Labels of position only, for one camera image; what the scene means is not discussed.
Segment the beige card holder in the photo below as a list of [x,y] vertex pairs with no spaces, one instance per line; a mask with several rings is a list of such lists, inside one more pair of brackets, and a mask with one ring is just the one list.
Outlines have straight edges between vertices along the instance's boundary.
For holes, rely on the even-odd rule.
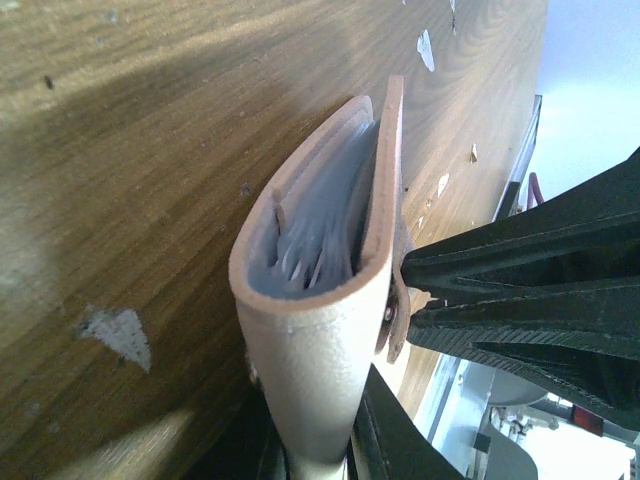
[[279,167],[229,259],[249,358],[289,459],[346,454],[403,249],[404,80],[352,98]]

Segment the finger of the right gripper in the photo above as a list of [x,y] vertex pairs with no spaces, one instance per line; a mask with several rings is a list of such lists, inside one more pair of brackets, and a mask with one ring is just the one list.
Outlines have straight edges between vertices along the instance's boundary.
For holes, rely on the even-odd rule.
[[639,428],[639,282],[423,309],[411,344],[502,369],[628,430]]
[[639,154],[524,213],[414,250],[401,272],[434,297],[636,277]]

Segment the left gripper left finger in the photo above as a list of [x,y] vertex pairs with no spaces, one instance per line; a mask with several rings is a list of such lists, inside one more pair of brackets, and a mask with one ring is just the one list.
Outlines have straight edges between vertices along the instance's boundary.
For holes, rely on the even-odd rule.
[[256,479],[292,479],[285,447],[269,412],[264,388],[256,369],[251,369],[249,379],[254,387],[252,397],[251,428],[256,436]]

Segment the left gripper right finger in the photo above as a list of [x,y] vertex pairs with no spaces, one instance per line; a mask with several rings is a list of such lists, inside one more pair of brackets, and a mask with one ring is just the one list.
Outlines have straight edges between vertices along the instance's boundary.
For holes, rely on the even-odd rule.
[[347,450],[349,479],[462,479],[419,432],[372,366]]

